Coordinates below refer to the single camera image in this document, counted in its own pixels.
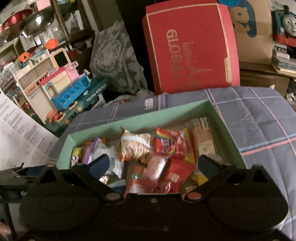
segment green box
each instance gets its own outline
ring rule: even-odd
[[[186,122],[198,117],[209,118],[219,155],[228,163],[232,163],[238,168],[246,169],[247,166],[228,128],[219,117],[215,107],[208,100],[154,111],[71,134],[65,141],[57,168],[69,169],[73,148],[82,145],[85,141],[95,139],[96,137],[106,138],[107,141],[120,139],[121,126],[130,132],[146,133],[155,131],[156,127],[170,129],[184,125]]]

